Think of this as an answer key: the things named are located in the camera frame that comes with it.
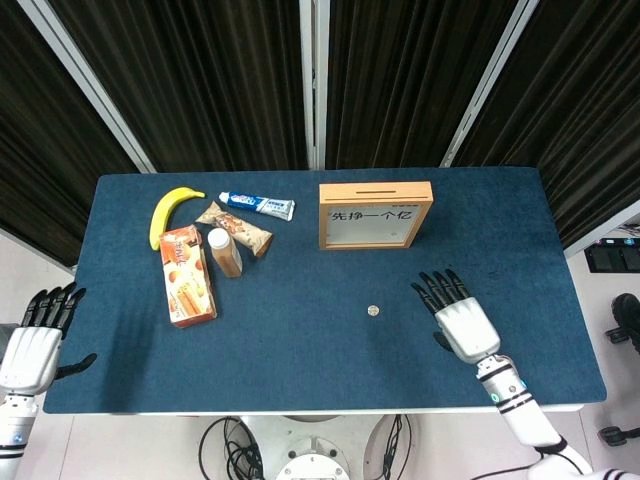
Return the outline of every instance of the bottle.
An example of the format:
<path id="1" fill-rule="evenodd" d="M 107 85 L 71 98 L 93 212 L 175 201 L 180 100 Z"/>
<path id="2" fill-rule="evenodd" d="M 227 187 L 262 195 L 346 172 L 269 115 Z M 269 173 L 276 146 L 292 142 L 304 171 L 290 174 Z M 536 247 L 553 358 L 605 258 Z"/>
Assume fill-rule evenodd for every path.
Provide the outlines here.
<path id="1" fill-rule="evenodd" d="M 242 258 L 233 238 L 224 228 L 214 228 L 207 236 L 213 258 L 228 278 L 242 275 Z"/>

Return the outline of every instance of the orange snack box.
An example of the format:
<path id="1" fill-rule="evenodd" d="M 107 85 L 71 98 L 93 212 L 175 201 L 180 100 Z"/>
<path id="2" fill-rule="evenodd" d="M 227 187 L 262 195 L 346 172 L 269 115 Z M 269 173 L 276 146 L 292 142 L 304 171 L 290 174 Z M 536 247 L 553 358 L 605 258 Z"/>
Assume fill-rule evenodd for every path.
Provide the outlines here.
<path id="1" fill-rule="evenodd" d="M 160 253 L 171 324 L 184 328 L 216 318 L 202 238 L 196 227 L 163 233 Z"/>

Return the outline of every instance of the banana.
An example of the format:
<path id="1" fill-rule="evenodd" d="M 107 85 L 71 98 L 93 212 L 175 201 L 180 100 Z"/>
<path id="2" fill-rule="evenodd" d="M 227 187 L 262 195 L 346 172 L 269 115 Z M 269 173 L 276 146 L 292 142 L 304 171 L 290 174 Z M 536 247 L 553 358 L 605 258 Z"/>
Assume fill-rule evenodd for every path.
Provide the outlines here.
<path id="1" fill-rule="evenodd" d="M 153 217 L 151 217 L 151 228 L 149 228 L 149 244 L 151 248 L 154 250 L 160 248 L 160 235 L 167 228 L 169 216 L 171 216 L 171 212 L 176 208 L 176 205 L 195 197 L 204 198 L 205 194 L 196 192 L 189 187 L 178 187 L 160 199 L 156 209 L 153 211 Z"/>

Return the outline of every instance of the white floor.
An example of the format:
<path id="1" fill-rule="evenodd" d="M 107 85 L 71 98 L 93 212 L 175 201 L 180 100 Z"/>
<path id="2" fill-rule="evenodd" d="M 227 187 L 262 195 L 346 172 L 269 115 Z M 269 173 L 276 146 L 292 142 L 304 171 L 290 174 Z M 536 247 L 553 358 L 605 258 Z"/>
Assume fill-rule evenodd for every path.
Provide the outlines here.
<path id="1" fill-rule="evenodd" d="M 580 412 L 554 413 L 556 428 L 596 469 L 609 466 L 640 472 L 640 440 L 610 448 L 598 439 L 605 426 L 640 426 L 640 358 L 630 344 L 614 346 L 604 337 L 613 328 L 609 304 L 618 294 L 640 296 L 640 275 L 590 274 L 582 254 L 569 260 L 576 290 L 598 356 L 608 400 Z M 0 322 L 19 321 L 41 288 L 71 277 L 0 236 Z M 210 417 L 60 416 L 41 413 L 23 459 L 20 480 L 201 479 L 197 445 Z M 403 478 L 468 479 L 526 464 L 536 455 L 517 444 L 498 414 L 431 414 L 412 417 L 414 442 Z M 372 438 L 365 478 L 380 473 L 386 428 Z M 205 466 L 214 479 L 226 478 L 222 444 L 213 435 Z M 406 438 L 400 444 L 403 458 Z M 394 471 L 400 461 L 396 461 Z M 500 479 L 525 478 L 523 473 Z"/>

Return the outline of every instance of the dark curtain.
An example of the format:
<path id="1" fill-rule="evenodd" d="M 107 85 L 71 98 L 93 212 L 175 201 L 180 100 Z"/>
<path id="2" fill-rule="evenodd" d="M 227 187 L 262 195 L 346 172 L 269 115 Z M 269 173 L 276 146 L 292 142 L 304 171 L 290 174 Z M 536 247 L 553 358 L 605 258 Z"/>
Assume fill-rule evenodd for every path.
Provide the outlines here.
<path id="1" fill-rule="evenodd" d="M 333 0 L 327 168 L 438 166 L 515 4 Z"/>
<path id="2" fill-rule="evenodd" d="M 98 177 L 137 170 L 18 2 L 0 15 L 0 227 L 71 266 Z"/>
<path id="3" fill-rule="evenodd" d="M 294 0 L 53 0 L 160 172 L 307 167 Z"/>
<path id="4" fill-rule="evenodd" d="M 454 165 L 538 167 L 565 245 L 640 199 L 640 3 L 543 0 Z"/>

